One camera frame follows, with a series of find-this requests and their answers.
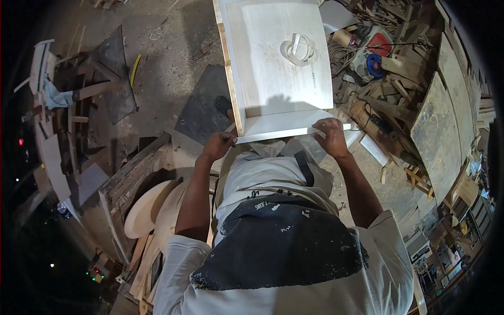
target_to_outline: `black mat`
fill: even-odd
[[[178,117],[175,130],[202,145],[212,133],[226,130],[231,120],[215,109],[218,95],[229,99],[226,70],[223,66],[208,65]]]
[[[105,39],[93,52],[93,58],[100,61],[107,68],[114,71],[123,80],[123,84],[111,91],[102,94],[107,107],[108,118],[116,124],[128,114],[137,110],[133,90],[130,86],[128,67],[122,45],[122,25],[119,25],[112,34]],[[96,72],[93,81],[108,81],[101,73]]]

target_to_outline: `white t-shirt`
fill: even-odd
[[[293,158],[231,170],[215,247],[169,239],[154,314],[406,314],[413,272],[392,213],[346,228],[310,168],[314,187]]]

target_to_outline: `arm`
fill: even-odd
[[[236,140],[230,133],[214,133],[208,140],[203,153],[196,160],[191,182],[185,191],[175,224],[175,234],[207,241],[210,228],[210,168],[226,154]]]
[[[355,225],[368,228],[383,209],[353,155],[348,151],[341,122],[335,118],[326,118],[317,121],[313,126],[326,135],[322,138],[319,134],[314,134],[314,137],[340,166],[347,188],[348,206]]]

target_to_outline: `man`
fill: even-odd
[[[348,151],[342,124],[326,118],[314,127],[341,168],[356,227],[334,214],[324,170],[299,155],[243,152],[220,175],[210,248],[210,167],[236,143],[231,134],[213,134],[164,253],[154,314],[406,314],[413,272],[397,223]]]

